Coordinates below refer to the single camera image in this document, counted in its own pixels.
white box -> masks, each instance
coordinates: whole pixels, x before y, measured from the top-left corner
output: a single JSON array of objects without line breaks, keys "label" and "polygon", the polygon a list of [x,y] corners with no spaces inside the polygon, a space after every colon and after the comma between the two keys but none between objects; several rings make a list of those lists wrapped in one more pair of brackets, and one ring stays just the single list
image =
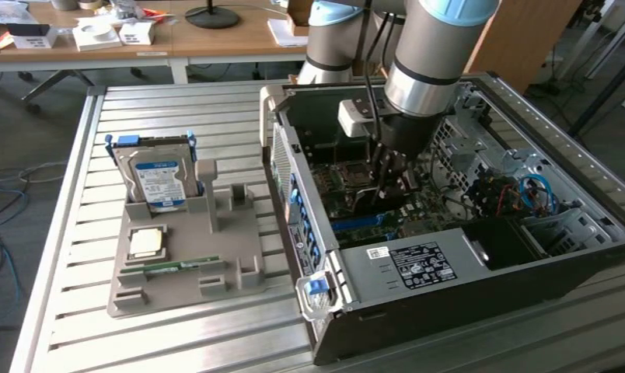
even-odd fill
[{"label": "white box", "polygon": [[126,23],[120,31],[120,39],[126,45],[152,45],[156,30],[154,22]]},{"label": "white box", "polygon": [[9,32],[18,49],[52,49],[58,30],[50,25],[10,25]]},{"label": "white box", "polygon": [[116,29],[109,25],[78,26],[73,29],[73,37],[81,52],[124,45]]}]

metal panel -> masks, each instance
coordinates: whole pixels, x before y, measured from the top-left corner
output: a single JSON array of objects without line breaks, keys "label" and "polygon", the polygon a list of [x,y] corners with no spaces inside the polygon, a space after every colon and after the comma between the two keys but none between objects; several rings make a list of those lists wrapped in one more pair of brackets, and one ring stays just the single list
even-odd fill
[{"label": "metal panel", "polygon": [[[60,214],[66,210],[64,217],[60,216],[60,229],[66,226],[66,221],[70,228],[66,232],[50,231],[50,251],[46,250],[49,256],[45,256],[45,261],[50,261],[50,268],[57,268],[57,273],[53,280],[53,274],[42,265],[38,278],[48,281],[41,280],[37,284],[14,368],[32,366],[32,356],[34,371],[49,373],[82,369],[122,373],[589,372],[624,362],[625,264],[597,274],[559,301],[331,366],[310,365],[310,345],[294,304],[264,170],[236,171],[245,169],[241,163],[246,159],[256,161],[260,157],[257,117],[240,123],[173,127],[180,117],[253,112],[246,109],[252,104],[258,107],[257,89],[269,83],[190,85],[190,96],[181,97],[174,97],[181,88],[174,85],[118,87],[109,89],[109,96],[117,95],[122,99],[104,101],[101,98],[98,103],[93,100],[88,104],[90,107],[82,115],[78,133],[85,134],[89,128],[94,128],[101,118],[109,132],[93,131],[85,148],[78,144],[82,140],[77,140],[73,159],[85,161],[68,171],[64,189],[69,188],[72,195],[64,192],[58,205]],[[218,87],[246,90],[250,85],[254,93],[214,94]],[[238,110],[226,111],[234,105]],[[110,125],[113,121],[130,125],[125,125],[124,131],[117,131]],[[168,123],[168,128],[152,127],[164,123]],[[106,305],[117,245],[114,235],[120,231],[126,188],[114,168],[108,165],[109,158],[102,148],[105,136],[109,133],[173,135],[182,134],[189,127],[200,137],[198,153],[228,161],[228,173],[220,175],[216,189],[248,182],[257,196],[269,289],[261,295],[113,319],[108,316]],[[519,141],[519,136],[515,135],[512,140]],[[104,170],[89,173],[89,166],[100,166]],[[603,177],[604,170],[596,172]],[[621,191],[616,190],[616,199],[623,197],[617,192]]]}]

black lamp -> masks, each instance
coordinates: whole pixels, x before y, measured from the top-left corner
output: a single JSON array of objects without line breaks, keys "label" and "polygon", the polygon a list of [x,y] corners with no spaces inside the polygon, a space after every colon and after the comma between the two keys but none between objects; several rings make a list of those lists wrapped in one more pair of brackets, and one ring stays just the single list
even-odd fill
[{"label": "black lamp", "polygon": [[213,0],[208,0],[208,6],[193,8],[186,12],[186,20],[204,29],[226,29],[240,23],[240,15],[230,9],[213,6]]}]

barcode label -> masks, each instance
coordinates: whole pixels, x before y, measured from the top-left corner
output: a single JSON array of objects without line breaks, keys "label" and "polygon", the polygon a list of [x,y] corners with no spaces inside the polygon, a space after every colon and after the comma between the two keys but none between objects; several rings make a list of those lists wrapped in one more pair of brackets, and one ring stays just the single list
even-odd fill
[{"label": "barcode label", "polygon": [[368,257],[373,259],[387,258],[389,256],[389,247],[376,247],[367,250]]}]

blue cable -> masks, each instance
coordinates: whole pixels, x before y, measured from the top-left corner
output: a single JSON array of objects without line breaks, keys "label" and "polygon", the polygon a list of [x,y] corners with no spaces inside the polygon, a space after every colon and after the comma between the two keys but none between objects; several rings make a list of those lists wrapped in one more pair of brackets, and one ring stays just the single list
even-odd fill
[{"label": "blue cable", "polygon": [[552,201],[551,208],[552,208],[553,214],[555,214],[555,212],[557,211],[557,201],[556,201],[556,198],[555,198],[553,188],[551,187],[551,183],[548,182],[548,179],[545,177],[543,177],[541,175],[531,173],[529,175],[523,176],[523,178],[520,179],[520,195],[523,196],[523,201],[525,202],[528,207],[535,208],[535,204],[529,201],[529,198],[528,198],[527,193],[525,193],[525,181],[528,179],[535,179],[535,180],[537,180],[537,181],[540,181],[543,183],[544,188],[547,190],[547,193],[551,196],[551,201]]},{"label": "blue cable", "polygon": [[0,192],[5,192],[5,193],[17,193],[21,195],[22,197],[22,205],[21,207],[18,208],[18,210],[16,211],[16,213],[9,217],[6,218],[2,222],[0,222],[0,225],[5,225],[6,223],[9,223],[26,209],[26,205],[28,205],[28,201],[29,201],[29,196],[26,195],[26,193],[24,193],[21,190],[10,190],[10,189],[4,189],[0,188]]},{"label": "blue cable", "polygon": [[16,282],[16,301],[13,303],[13,307],[0,317],[0,322],[2,322],[12,315],[12,313],[17,310],[21,304],[21,282],[18,281],[18,273],[16,271],[16,264],[13,263],[12,254],[9,253],[9,250],[6,250],[6,248],[2,245],[0,245],[0,250],[4,251],[4,257],[6,258],[9,262],[9,268],[12,269],[13,280]]}]

